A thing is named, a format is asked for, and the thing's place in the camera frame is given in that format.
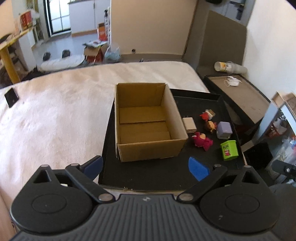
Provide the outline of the stack of paper cups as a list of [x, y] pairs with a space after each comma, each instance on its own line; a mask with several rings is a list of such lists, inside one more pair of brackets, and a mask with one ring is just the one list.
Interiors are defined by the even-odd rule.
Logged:
[[233, 62], [215, 62], [214, 69], [217, 72], [226, 72], [229, 74], [245, 74], [247, 68]]

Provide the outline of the brown haired doll figurine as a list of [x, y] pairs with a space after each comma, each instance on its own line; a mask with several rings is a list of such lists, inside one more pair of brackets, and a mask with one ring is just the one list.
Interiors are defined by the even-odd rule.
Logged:
[[217, 123], [209, 120], [205, 123], [205, 128], [210, 132], [210, 133], [214, 133], [215, 130], [217, 130]]

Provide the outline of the white power adapter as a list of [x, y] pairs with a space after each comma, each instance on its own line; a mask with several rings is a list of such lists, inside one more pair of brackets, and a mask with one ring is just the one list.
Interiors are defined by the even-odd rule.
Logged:
[[187, 133], [195, 133], [197, 131], [194, 119], [192, 117], [182, 118]]

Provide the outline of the open box with magazines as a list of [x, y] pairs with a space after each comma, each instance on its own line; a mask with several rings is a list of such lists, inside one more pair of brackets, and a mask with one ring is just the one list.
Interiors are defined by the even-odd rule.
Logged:
[[90, 41], [82, 44], [84, 46], [84, 56], [88, 63], [102, 63], [108, 48], [107, 41]]

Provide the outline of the yellow wooden table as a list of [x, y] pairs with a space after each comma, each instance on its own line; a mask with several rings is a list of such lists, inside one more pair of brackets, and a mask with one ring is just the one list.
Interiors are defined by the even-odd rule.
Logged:
[[3, 65], [6, 69], [6, 72], [8, 73], [8, 76], [12, 82], [12, 84], [20, 83], [20, 78], [15, 70], [15, 66], [13, 64], [13, 61], [11, 59], [8, 47], [10, 47], [12, 44], [14, 44], [18, 39], [20, 39], [22, 36], [27, 34], [33, 29], [33, 27], [21, 31], [17, 34], [12, 34], [12, 37], [9, 40], [5, 40], [1, 43], [1, 50], [0, 50], [0, 55], [1, 55], [1, 60], [3, 62]]

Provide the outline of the red pink plush figurine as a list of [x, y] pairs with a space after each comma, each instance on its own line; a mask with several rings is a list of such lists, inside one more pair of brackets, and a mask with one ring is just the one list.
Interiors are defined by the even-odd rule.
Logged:
[[191, 139], [194, 142], [194, 145], [199, 148], [203, 148], [205, 151], [208, 151], [210, 147], [213, 145], [213, 140], [206, 137], [204, 133], [195, 132]]

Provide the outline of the small black square device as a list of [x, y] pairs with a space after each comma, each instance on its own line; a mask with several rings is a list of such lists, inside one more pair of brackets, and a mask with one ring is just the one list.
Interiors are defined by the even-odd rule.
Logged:
[[6, 99], [6, 102], [9, 108], [11, 108], [19, 100], [19, 97], [13, 88], [10, 88], [4, 94], [4, 97]]

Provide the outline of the red figurine with box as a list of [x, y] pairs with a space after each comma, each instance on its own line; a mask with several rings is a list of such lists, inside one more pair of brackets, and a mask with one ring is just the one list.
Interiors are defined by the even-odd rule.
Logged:
[[200, 114], [200, 117], [204, 121], [210, 121], [215, 115], [216, 114], [214, 111], [211, 109], [206, 109], [202, 114]]

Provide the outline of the red box on table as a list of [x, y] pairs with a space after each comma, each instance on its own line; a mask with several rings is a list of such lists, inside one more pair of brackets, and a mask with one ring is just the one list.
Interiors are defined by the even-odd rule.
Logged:
[[33, 26], [33, 19], [32, 19], [32, 14], [30, 10], [20, 14], [20, 24], [23, 31]]

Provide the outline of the orange red bag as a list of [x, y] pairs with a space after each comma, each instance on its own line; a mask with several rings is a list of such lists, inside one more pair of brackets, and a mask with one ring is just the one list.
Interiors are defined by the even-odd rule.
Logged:
[[107, 33], [106, 33], [106, 29], [105, 29], [105, 25], [104, 23], [99, 23], [97, 26], [97, 35], [98, 35], [98, 39], [99, 41], [107, 41]]

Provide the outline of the purple cube toy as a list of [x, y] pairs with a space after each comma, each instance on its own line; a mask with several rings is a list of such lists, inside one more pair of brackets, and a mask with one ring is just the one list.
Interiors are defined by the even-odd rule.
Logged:
[[217, 138], [222, 140], [229, 140], [233, 134], [232, 128], [229, 122], [220, 121], [216, 130]]

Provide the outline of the green cube toy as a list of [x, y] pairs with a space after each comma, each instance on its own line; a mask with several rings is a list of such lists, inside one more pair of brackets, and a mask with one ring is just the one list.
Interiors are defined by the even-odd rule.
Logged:
[[239, 156], [235, 140], [225, 141], [220, 145], [220, 147], [224, 161], [230, 161]]

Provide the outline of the brown cardboard box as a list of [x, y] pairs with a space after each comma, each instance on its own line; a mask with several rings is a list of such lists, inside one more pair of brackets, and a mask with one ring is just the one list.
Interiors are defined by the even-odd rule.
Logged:
[[121, 162], [176, 157], [188, 139], [165, 83], [119, 83], [115, 87], [115, 151]]

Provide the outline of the white face mask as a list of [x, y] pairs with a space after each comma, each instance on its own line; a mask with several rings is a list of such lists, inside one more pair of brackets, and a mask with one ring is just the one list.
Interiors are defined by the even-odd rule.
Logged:
[[227, 86], [227, 87], [238, 87], [240, 84], [242, 83], [241, 80], [233, 77], [233, 76], [227, 76], [225, 79], [224, 79], [224, 84]]

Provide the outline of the clear plastic bag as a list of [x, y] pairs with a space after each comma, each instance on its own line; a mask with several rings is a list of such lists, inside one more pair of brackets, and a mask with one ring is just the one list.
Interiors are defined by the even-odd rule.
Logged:
[[104, 57], [107, 60], [117, 61], [118, 62], [121, 59], [120, 48], [119, 47], [109, 46], [107, 48], [107, 51], [104, 54]]

